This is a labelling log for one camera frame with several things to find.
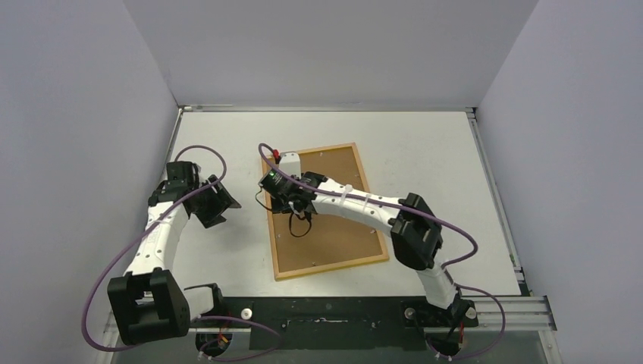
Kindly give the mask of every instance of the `white table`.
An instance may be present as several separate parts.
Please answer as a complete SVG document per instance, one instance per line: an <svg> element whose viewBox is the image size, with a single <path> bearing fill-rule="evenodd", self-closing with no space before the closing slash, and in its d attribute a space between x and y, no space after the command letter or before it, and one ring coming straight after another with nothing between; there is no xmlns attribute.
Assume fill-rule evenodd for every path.
<svg viewBox="0 0 643 364"><path fill-rule="evenodd" d="M283 151L356 142L372 192L424 197L436 216L468 231L480 246L473 258L449 267L461 284L497 295L520 295L510 253L464 112L187 112L172 158L203 144L226 159L224 185L242 209L204 229L191 218L181 235L173 274L182 286L217 283L228 297L422 296L416 273L391 260L275 281L268 222L254 196L262 176L257 144ZM192 150L182 159L203 174L220 174L213 155ZM467 253L470 243L443 229L438 259Z"/></svg>

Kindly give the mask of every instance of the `gray wall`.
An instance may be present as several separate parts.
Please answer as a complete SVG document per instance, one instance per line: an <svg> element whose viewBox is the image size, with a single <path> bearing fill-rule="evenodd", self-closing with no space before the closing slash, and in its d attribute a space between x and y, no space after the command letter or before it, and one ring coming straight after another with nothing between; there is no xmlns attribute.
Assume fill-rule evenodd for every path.
<svg viewBox="0 0 643 364"><path fill-rule="evenodd" d="M0 3L0 361L93 362L81 306L145 224L176 113L120 0ZM94 308L101 340L104 289Z"/></svg>
<svg viewBox="0 0 643 364"><path fill-rule="evenodd" d="M478 110L567 363L641 362L643 2L540 0Z"/></svg>
<svg viewBox="0 0 643 364"><path fill-rule="evenodd" d="M125 0L180 104L480 103L537 0Z"/></svg>

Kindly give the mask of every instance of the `framed board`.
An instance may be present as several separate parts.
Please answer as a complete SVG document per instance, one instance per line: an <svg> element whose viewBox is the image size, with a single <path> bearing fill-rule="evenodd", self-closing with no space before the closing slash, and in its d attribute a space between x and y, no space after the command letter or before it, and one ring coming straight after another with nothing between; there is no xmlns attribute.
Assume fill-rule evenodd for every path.
<svg viewBox="0 0 643 364"><path fill-rule="evenodd" d="M298 151L302 172L329 176L356 190L369 191L362 161L355 143ZM269 169L262 162L263 173ZM265 193L266 205L271 198ZM292 232L301 235L307 221L292 219ZM312 275L323 271L349 268L388 260L384 234L370 227L333 215L313 215L310 232L295 237L288 214L268 211L272 265L276 280Z"/></svg>

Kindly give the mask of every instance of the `purple hose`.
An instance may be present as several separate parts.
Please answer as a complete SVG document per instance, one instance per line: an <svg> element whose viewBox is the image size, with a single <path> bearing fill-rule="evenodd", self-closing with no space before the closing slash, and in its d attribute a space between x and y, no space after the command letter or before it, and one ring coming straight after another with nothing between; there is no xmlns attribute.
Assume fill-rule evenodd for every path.
<svg viewBox="0 0 643 364"><path fill-rule="evenodd" d="M219 160L221 161L221 164L223 165L223 171L221 172L221 176L217 180L215 180L214 182L212 182L210 184L206 184L205 186L200 187L198 190L194 190L194 191L188 193L187 195L181 197L179 200L177 200L174 204L172 204L172 206L169 207L169 209L165 210L165 212L163 212L161 214L161 216L158 217L157 221L155 221L147 229L145 229L145 231L140 236L138 236L136 239L132 240L131 243L127 244L127 246L124 247L123 250L121 250L111 260L111 262L109 262L109 264L107 264L107 267L105 267L105 269L103 269L103 271L100 274L99 278L96 280L96 282L92 286L92 289L89 291L89 296L87 297L87 300L85 301L85 305L83 307L83 317L82 317L81 322L80 322L80 331L83 333L83 338L85 339L85 341L91 347L93 347L96 350L105 351L105 352L109 352L109 353L115 353L115 352L118 352L118 351L129 350L129 349L132 349L132 348L138 346L138 345L135 345L135 346L130 346L130 347L105 347L105 346L95 342L90 337L89 332L87 331L87 315L89 313L89 306L92 304L92 300L94 299L94 296L96 295L96 291L99 289L100 284L105 280L105 277L107 277L107 274L109 273L109 271L111 271L111 269L114 268L116 263L118 263L118 261L121 260L121 258L123 258L123 256L125 256L127 251L129 251L134 246L136 246L138 243L140 243L141 240L143 240L144 237L146 237L150 232L152 232L152 230L154 230L158 226L158 221L163 220L166 216L168 216L170 214L170 212L172 210L174 210L175 208L180 206L183 203L183 201L185 201L186 199L189 199L190 197L196 195L197 193L201 193L201 192L207 190L208 188L212 188L214 185L216 185L219 182L221 182L221 180L223 180L223 177L225 177L225 174L227 172L227 166L225 164L225 160L223 159L221 154L219 154L216 150L214 150L214 149L212 149L212 148L210 148L208 146L188 146L187 148L181 150L177 154L177 157L176 157L175 161L177 161L178 158L183 153L185 153L187 150L190 150L190 149L205 149L205 150L208 150L208 151L214 153L219 158Z"/></svg>
<svg viewBox="0 0 643 364"><path fill-rule="evenodd" d="M336 197L342 197L342 196L343 196L341 193L338 193L338 192L327 191L327 190L320 190L319 188L315 188L315 187L309 186L309 185L307 185L307 184L303 184L302 182L300 182L300 181L298 181L298 180L296 180L296 179L292 178L292 177L291 177L291 176L289 176L288 174L286 174L286 173L282 172L282 171L279 169L279 167L278 167L278 166L277 166L273 161L271 161L268 157L266 157L266 156L263 154L263 149L264 149L264 148L266 148L267 150L269 150L271 154L272 154L272 153L273 153L273 151L274 151L274 150L273 150L273 149L272 149L268 144L265 144L265 143L260 143L260 144L259 144L259 154L260 154L260 156L262 157L262 159L264 160L264 162L265 162L267 165L269 165L269 166L270 166L270 168L274 169L277 173L281 174L281 176L282 176L282 177L286 178L286 179L287 179L287 180L289 180L290 182L292 182L292 183L296 184L296 185L297 185L297 186L299 186L299 187L305 188L305 189L307 189L307 190L311 190L312 192L315 192L315 193L321 193L321 194L324 194L324 195L336 196ZM429 214L427 214L427 213L425 213L425 212L422 212L422 211L419 211L419 210L416 210L416 209L413 209L413 208L410 208L410 207L406 207L406 206L402 206L402 205L396 205L396 204L394 204L394 203L384 202L384 201L380 201L380 200L376 200L376 199L367 199L367 198L366 198L366 197L364 197L364 196L359 196L359 195L355 195L355 194L352 194L352 193L348 193L348 194L346 195L346 198L349 198L349 199L358 199L359 201L366 201L366 202L370 202L370 203L376 203L376 204L378 204L378 205L391 207L391 208L393 208L393 209L399 209L399 210L403 210L403 211L406 211L406 212L410 212L410 213L412 213L412 214L415 214L415 215L418 215L418 216L420 216L420 217L423 217L423 218L426 218L426 219L428 219L428 220L431 220L431 221L435 222L436 224L440 224L440 225L442 225L442 226L446 226L447 228L449 228L449 229L451 229L451 230L453 230L453 231L457 232L458 234L460 234L460 235L464 236L464 237L465 237L469 242L471 242L471 245L473 245L473 249L471 250L471 252L469 252L469 253L467 253L467 254L465 254L465 255L463 255L463 256L460 256L459 258L451 259L450 261L443 263L443 264L441 265L441 267L442 267L442 269L444 270L444 273L445 273L445 274L447 275L447 277L449 278L449 281L451 281L451 283L452 283L455 287L457 287L457 288L459 288L459 289L464 289L464 290L474 290L474 291L476 291L476 292L479 292L479 293L484 294L484 295L485 295L485 296L487 296L487 297L490 297L493 301L495 301L495 303L496 303L496 304L498 305L498 307L500 308L500 314L502 315L503 323L502 323L502 327L501 327L501 329L500 329L500 333L498 334L498 336L496 337L496 339L495 339L495 340L494 340L494 341L493 341L493 342L492 342L488 347L484 348L483 350L479 350L478 352L473 353L473 354L468 354L468 355L466 355L466 356L461 356L461 357L460 357L460 356L458 356L458 359L460 359L460 358L461 358L461 359L471 358L471 357L474 357L474 356L480 355L480 354L482 354L482 353L486 353L487 351L491 350L491 348L493 348L494 346L496 346L496 344L498 344L498 342L500 341L500 339L504 336L504 329L505 329L505 326L506 326L506 323L507 323L507 317L505 316L504 309L503 309L502 305L500 304L500 301L499 301L496 297L494 297L492 294L490 294L490 293L488 293L488 292L485 292L485 291L483 291L483 290L481 290L481 289L479 289L479 288L467 287L467 286L463 286L463 285L460 285L460 284L458 284L458 283L454 282L454 281L453 281L453 278L451 277L451 275L449 274L449 272L445 269L445 268L446 268L447 266L449 266L449 265L456 264L456 263L459 263L459 262L462 262L462 261L464 261L464 260L467 260L467 259L471 258L472 256L474 256L474 255L478 252L478 243L476 243L476 242L475 242L475 240L473 239L473 237L472 237L471 235L469 235L469 233L467 233L466 231L464 231L463 229L461 229L461 228L457 227L457 226L456 226L456 225L454 225L454 224L451 224L451 223L446 222L446 221L444 221L444 220L442 220L442 219L436 218L436 217L435 217L435 216L433 216L433 215L429 215Z"/></svg>
<svg viewBox="0 0 643 364"><path fill-rule="evenodd" d="M216 356L213 356L212 360L214 360L216 362L240 362L241 360L256 358L257 356L262 356L262 355L265 355L265 354L270 353L272 351L275 351L276 349L278 349L281 346L281 343L284 341L284 339L282 338L281 335L279 335L278 332L276 332L275 330L269 328L266 325L259 324L258 322L247 321L247 320L244 320L244 319L241 319L241 318L229 317L229 316L201 316L197 320L200 320L200 321L222 320L222 321L240 322L242 324L248 324L248 325L254 326L256 328L261 328L262 330L267 331L269 334L273 334L274 336L276 336L279 339L279 341L273 347L269 347L267 350L264 350L264 351L259 352L259 353L252 353L252 354L245 355L245 356L238 356L236 358L218 358ZM207 347L209 347L210 345L212 345L213 343L215 343L217 341L218 341L218 338L214 339L214 340L210 340L207 343L203 344L199 348L199 352L202 353Z"/></svg>

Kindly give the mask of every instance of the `purple cable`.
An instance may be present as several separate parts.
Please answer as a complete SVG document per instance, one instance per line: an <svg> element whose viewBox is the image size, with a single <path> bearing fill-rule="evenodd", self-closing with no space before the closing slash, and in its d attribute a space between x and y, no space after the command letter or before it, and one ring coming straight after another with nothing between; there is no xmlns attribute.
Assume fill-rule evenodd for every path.
<svg viewBox="0 0 643 364"><path fill-rule="evenodd" d="M221 161L221 164L223 165L223 171L221 172L221 176L217 180L215 180L214 182L212 182L210 184L206 184L205 186L200 187L199 189L188 193L187 195L181 197L179 200L177 200L175 203L173 203L172 206L170 206L167 210L165 210L165 212L163 212L158 217L157 221L152 223L147 229L145 229L145 231L140 236L138 236L136 239L132 240L131 243L129 243L126 247L124 247L123 250L121 250L111 260L111 262L109 262L109 264L107 264L107 267L105 267L105 269L103 269L103 271L100 274L99 278L96 280L96 282L92 286L92 289L89 291L89 296L87 297L87 300L85 301L85 305L83 307L83 317L82 317L81 323L80 323L80 331L83 333L83 338L85 339L85 341L91 347L93 347L96 350L105 351L105 352L109 352L109 353L115 353L115 352L119 352L119 351L129 350L129 349L132 349L132 348L138 346L138 345L135 345L135 346L130 346L130 347L105 347L105 346L95 342L90 337L89 332L87 331L87 315L89 314L89 306L92 304L92 300L94 299L94 296L96 295L96 291L99 289L100 284L105 280L105 277L107 277L107 274L109 273L109 271L111 271L111 269L114 268L116 263L118 263L118 261L121 260L123 258L123 256L125 256L125 254L127 253L128 250L132 249L134 246L136 246L138 243L140 243L141 240L143 240L144 237L146 237L150 232L152 232L152 230L154 230L158 226L159 221L163 220L166 216L168 216L170 214L170 212L172 210L174 210L175 208L180 206L183 203L183 201L185 201L186 199L189 199L190 197L196 195L197 193L201 193L201 192L207 190L208 188L212 188L214 185L216 185L219 182L221 182L221 180L223 180L223 177L225 177L225 174L227 172L227 166L225 164L225 160L223 159L223 156L221 156L221 154L219 154L216 150L214 150L214 149L212 149L212 148L210 148L208 146L188 146L187 148L181 150L177 154L177 157L174 159L174 161L177 161L179 159L179 157L183 153L185 153L186 151L188 151L190 149L205 149L205 150L208 150L208 151L214 153L219 158L219 160Z"/></svg>
<svg viewBox="0 0 643 364"><path fill-rule="evenodd" d="M260 156L262 157L263 161L264 161L267 165L269 165L269 166L270 166L270 168L274 169L277 173L279 173L282 177L286 178L286 179L287 179L287 180L289 180L290 182L292 182L292 183L296 184L296 185L297 185L297 186L299 186L299 187L305 188L305 189L307 189L307 190L311 190L312 192L315 192L315 193L322 193L322 194L325 194L325 195L329 195L329 196L336 196L336 197L342 197L342 196L343 196L341 193L333 192L333 191L327 191L327 190L320 190L319 188L315 188L315 187L309 186L309 185L307 185L307 184L303 184L302 182L300 182L300 181L298 181L298 180L296 180L296 179L292 178L291 176L289 176L289 175L288 175L288 174L286 174L285 172L281 171L281 170L279 169L279 167L278 167L278 166L277 166L273 161L271 161L268 157L266 157L266 156L263 154L263 149L264 149L264 148L266 148L267 150L269 150L271 154L272 154L272 153L273 153L273 151L274 151L274 149L272 149L268 144L266 144L266 143L260 143L260 144L259 144L259 154L260 154ZM456 263L459 263L459 262L462 262L462 261L464 261L464 260L467 260L467 259L471 258L472 256L474 256L474 255L478 252L478 243L476 243L476 242L475 242L475 239L473 239L473 237L472 237L471 235L469 235L469 233L467 233L467 232L466 232L466 231L464 231L463 229L461 229L461 228L457 227L456 225L451 224L450 222L447 222L447 221L442 220L442 219L440 219L440 218L436 218L436 217L435 217L435 216L433 216L433 215L429 215L429 214L427 214L427 213L425 213L425 212L422 212L422 211L419 211L419 210L416 210L416 209L413 209L413 208L410 208L410 207L406 207L406 206L402 206L402 205L396 205L396 204L394 204L394 203L384 202L384 201L375 200L375 199L368 199L368 198L366 198L366 197L364 197L364 196L359 196L359 195L355 195L355 194L352 194L352 193L348 193L348 194L346 195L346 198L349 198L349 199L358 199L359 201L366 201L366 202L370 202L370 203L376 203L376 204L378 204L378 205L391 207L391 208L393 208L393 209L399 209L399 210L402 210L402 211L410 212L410 213L412 213L412 214L415 214L415 215L418 215L418 216L420 216L420 217L423 217L423 218L426 218L426 219L428 219L428 220L431 220L431 221L435 222L436 224L440 224L440 225L442 225L442 226L446 226L447 228L449 228L449 229L451 229L451 230L453 230L453 231L457 232L458 234L460 234L460 235L464 236L464 237L465 237L465 238L466 238L466 239L471 243L471 245L473 245L473 249L472 249L472 251L471 251L471 252L469 252L469 253L467 253L467 254L465 254L465 255L463 255L463 256L460 256L459 258L451 259L450 261L443 263L443 264L441 265L441 267L442 267L442 269L444 270L444 273L445 273L445 274L447 275L447 277L449 278L449 281L451 281L451 283L452 283L454 286L456 286L457 288L459 288L459 289L464 289L464 290L474 290L474 291L476 291L476 292L479 292L479 293L484 294L484 295L485 295L485 296L487 296L487 297L490 297L493 301L495 301L495 303L496 303L496 304L498 305L498 307L500 308L500 314L502 315L503 323L502 323L502 327L501 327L501 329L500 329L500 333L499 333L499 334L498 334L498 336L496 337L496 340L494 340L494 341L493 341L493 342L492 342L488 347L484 348L483 350L479 350L478 352L473 353L473 354L468 354L468 355L466 355L466 356L462 356L462 357L459 357L459 356L458 356L458 359L460 359L460 358L461 358L461 359L471 358L471 357L473 357L473 356L477 356L477 355L480 355L480 354L486 353L487 351L491 350L491 348L493 348L494 346L496 346L496 344L497 344L497 343L500 341L500 339L504 336L504 329L505 329L506 322L507 322L507 317L505 316L504 309L503 309L502 305L500 304L500 301L499 301L499 300L498 300L494 295L492 295L492 294L490 294L490 293L488 293L488 292L485 292L485 291L483 291L483 290L481 290L481 289L479 289L479 288L467 287L467 286L463 286L463 285L460 285L460 284L458 284L458 283L454 282L454 281L453 281L453 278L451 277L451 275L449 274L449 272L445 269L445 268L446 268L447 266L449 266L449 265L456 264Z"/></svg>
<svg viewBox="0 0 643 364"><path fill-rule="evenodd" d="M276 349L278 349L281 346L281 343L284 341L284 338L278 332L276 332L275 330L269 328L266 325L259 324L258 322L247 321L247 320L244 320L244 319L241 319L241 318L230 317L230 316L201 316L197 320L200 320L200 321L223 320L223 321L240 322L242 324L248 324L248 325L254 326L256 328L261 328L262 330L267 331L269 334L273 334L274 336L276 336L279 339L277 344L275 344L273 347L269 347L268 349L266 349L266 350L264 350L262 352L259 352L259 353L252 353L252 354L245 355L245 356L238 356L236 358L218 358L216 356L213 356L212 360L214 360L216 362L240 362L241 360L256 358L257 356L262 356L262 355L265 355L267 353L275 351ZM199 348L199 355L200 355L200 353L203 353L203 351L207 347L209 347L210 345L212 345L213 343L215 343L217 341L218 341L218 338L214 339L214 340L210 340L207 343L203 344Z"/></svg>

